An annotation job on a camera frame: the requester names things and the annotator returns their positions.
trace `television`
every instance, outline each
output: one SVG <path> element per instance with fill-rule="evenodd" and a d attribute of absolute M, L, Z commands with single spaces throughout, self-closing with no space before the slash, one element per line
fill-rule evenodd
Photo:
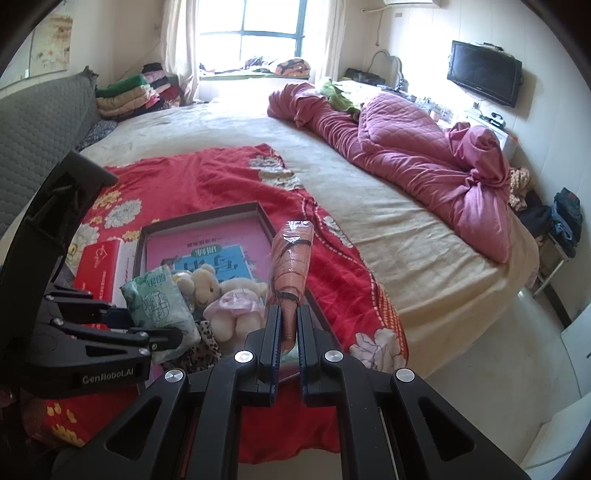
<path fill-rule="evenodd" d="M 514 107 L 522 83 L 521 62 L 489 47 L 454 41 L 447 79 L 501 105 Z"/>

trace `leopard print fabric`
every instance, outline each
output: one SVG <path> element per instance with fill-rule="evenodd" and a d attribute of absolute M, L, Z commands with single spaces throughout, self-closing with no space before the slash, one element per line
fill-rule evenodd
<path fill-rule="evenodd" d="M 201 342 L 187 350 L 179 358 L 165 362 L 162 364 L 164 370 L 171 370 L 173 368 L 181 368 L 188 374 L 207 370 L 213 368 L 218 360 L 222 357 L 217 346 L 215 338 L 213 338 L 212 327 L 207 320 L 201 320 L 197 324 L 199 333 L 201 333 Z"/>

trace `crumpled pink comforter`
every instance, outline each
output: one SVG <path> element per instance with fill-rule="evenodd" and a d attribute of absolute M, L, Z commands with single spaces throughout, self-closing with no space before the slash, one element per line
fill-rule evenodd
<path fill-rule="evenodd" d="M 389 93 L 366 103 L 356 124 L 309 83 L 271 94 L 267 114 L 311 129 L 352 164 L 402 187 L 474 250 L 508 261 L 510 172 L 492 131 L 467 123 L 442 131 Z"/>

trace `white stuffed bear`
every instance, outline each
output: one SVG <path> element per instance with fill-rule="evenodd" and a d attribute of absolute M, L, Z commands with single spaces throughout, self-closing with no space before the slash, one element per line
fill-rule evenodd
<path fill-rule="evenodd" d="M 265 307 L 259 301 L 257 293 L 246 288 L 237 288 L 226 292 L 209 305 L 203 312 L 203 318 L 211 324 L 213 337 L 218 342 L 230 341 L 236 332 L 237 340 L 243 345 L 250 332 L 263 327 L 264 314 Z"/>
<path fill-rule="evenodd" d="M 240 288 L 250 290 L 261 298 L 267 294 L 266 283 L 259 283 L 250 278 L 231 278 L 218 282 L 216 271 L 209 264 L 201 265 L 193 273 L 177 273 L 174 278 L 183 296 L 194 301 L 199 308 L 205 308 L 222 295 Z"/>

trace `folded clothes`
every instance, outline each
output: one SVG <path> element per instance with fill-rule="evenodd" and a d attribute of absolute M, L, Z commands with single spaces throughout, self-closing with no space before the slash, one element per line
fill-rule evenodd
<path fill-rule="evenodd" d="M 155 72 L 146 72 L 144 73 L 144 77 L 148 80 L 148 83 L 153 83 L 156 80 L 160 80 L 161 78 L 166 77 L 166 72 L 164 70 L 156 70 Z"/>
<path fill-rule="evenodd" d="M 136 88 L 128 90 L 125 93 L 121 93 L 120 95 L 117 95 L 116 97 L 111 97 L 111 98 L 99 97 L 96 99 L 96 106 L 99 109 L 103 109 L 103 110 L 115 110 L 116 108 L 119 108 L 120 106 L 124 106 L 126 103 L 130 102 L 131 100 L 141 97 L 146 92 L 149 92 L 150 89 L 151 89 L 150 85 L 140 85 Z"/>
<path fill-rule="evenodd" d="M 144 68 L 142 69 L 142 73 L 148 73 L 148 72 L 157 72 L 158 70 L 162 70 L 162 64 L 159 62 L 155 62 L 155 63 L 148 63 L 146 65 L 144 65 Z"/>
<path fill-rule="evenodd" d="M 154 90 L 156 90 L 156 93 L 157 94 L 160 94 L 160 93 L 168 90 L 169 88 L 170 88 L 170 84 L 169 83 L 165 83 L 164 85 L 162 85 L 162 86 L 160 86 L 158 88 L 155 88 Z"/>
<path fill-rule="evenodd" d="M 107 118 L 112 118 L 112 117 L 116 117 L 119 115 L 125 115 L 126 113 L 129 113 L 129 112 L 135 110 L 136 108 L 146 105 L 150 101 L 150 99 L 152 99 L 154 97 L 156 97 L 157 100 L 155 102 L 153 102 L 152 105 L 154 103 L 156 103 L 158 100 L 160 100 L 160 97 L 158 96 L 158 94 L 156 93 L 156 91 L 153 88 L 150 88 L 148 91 L 144 92 L 141 96 L 134 98 L 133 100 L 131 100 L 130 102 L 127 102 L 125 105 L 122 105 L 119 108 L 115 108 L 113 110 L 102 110 L 99 108 L 99 113 L 102 117 L 107 117 Z"/>
<path fill-rule="evenodd" d="M 169 89 L 166 89 L 160 94 L 160 98 L 167 102 L 172 102 L 176 99 L 181 93 L 181 90 L 176 86 L 172 85 Z"/>
<path fill-rule="evenodd" d="M 113 117 L 112 119 L 117 122 L 122 122 L 123 120 L 128 120 L 130 118 L 135 118 L 137 116 L 143 115 L 145 113 L 152 113 L 152 112 L 159 112 L 160 110 L 168 110 L 170 108 L 170 103 L 165 102 L 164 100 L 160 99 L 156 104 L 150 108 L 146 108 L 146 106 L 141 106 L 136 108 L 135 110 L 125 113 L 123 115 L 118 115 Z"/>
<path fill-rule="evenodd" d="M 153 95 L 150 100 L 148 100 L 145 104 L 146 109 L 150 109 L 152 108 L 154 105 L 156 105 L 156 103 L 160 101 L 160 95 L 156 94 Z"/>
<path fill-rule="evenodd" d="M 103 97 L 103 98 L 113 98 L 117 95 L 121 95 L 129 90 L 132 90 L 140 85 L 148 85 L 149 81 L 147 81 L 143 75 L 135 75 L 133 77 L 129 77 L 128 79 L 121 80 L 120 82 L 115 83 L 105 89 L 97 89 L 96 96 Z"/>
<path fill-rule="evenodd" d="M 150 86 L 153 89 L 156 89 L 158 87 L 161 87 L 162 85 L 166 85 L 167 83 L 169 83 L 169 79 L 167 76 L 164 76 L 161 79 L 154 80 L 153 82 L 150 82 Z"/>

